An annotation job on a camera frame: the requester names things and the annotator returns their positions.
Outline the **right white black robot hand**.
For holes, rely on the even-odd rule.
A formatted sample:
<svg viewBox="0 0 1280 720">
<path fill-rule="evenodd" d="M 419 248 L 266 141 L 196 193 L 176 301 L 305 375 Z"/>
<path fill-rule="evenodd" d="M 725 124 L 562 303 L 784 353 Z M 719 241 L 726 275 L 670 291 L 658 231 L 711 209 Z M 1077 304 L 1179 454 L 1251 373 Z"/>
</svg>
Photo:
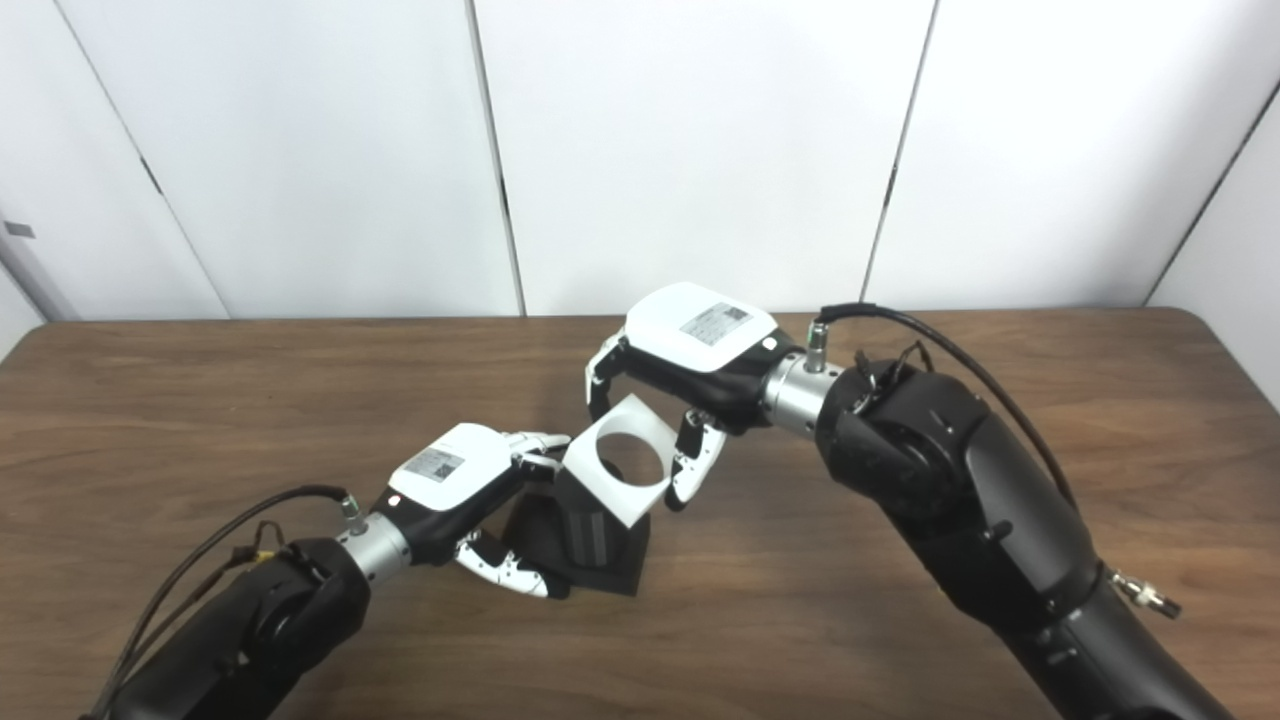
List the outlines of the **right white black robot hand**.
<svg viewBox="0 0 1280 720">
<path fill-rule="evenodd" d="M 612 380 L 627 375 L 687 404 L 669 464 L 666 505 L 685 510 L 731 437 L 771 424 L 765 382 L 800 345 L 767 311 L 691 282 L 634 305 L 584 370 L 591 419 L 611 410 Z"/>
</svg>

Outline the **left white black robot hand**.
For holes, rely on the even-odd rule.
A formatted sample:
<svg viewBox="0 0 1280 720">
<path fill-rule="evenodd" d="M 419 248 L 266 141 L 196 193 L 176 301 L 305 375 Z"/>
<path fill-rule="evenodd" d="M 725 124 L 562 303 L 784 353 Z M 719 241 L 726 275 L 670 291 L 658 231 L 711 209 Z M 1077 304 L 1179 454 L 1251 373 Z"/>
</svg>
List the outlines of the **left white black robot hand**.
<svg viewBox="0 0 1280 720">
<path fill-rule="evenodd" d="M 556 454 L 572 438 L 499 432 L 460 423 L 402 462 L 367 519 L 371 542 L 358 552 L 371 585 L 402 568 L 457 562 L 485 582 L 520 594 L 563 600 L 570 583 L 520 556 L 483 523 L 526 484 L 549 482 Z"/>
</svg>

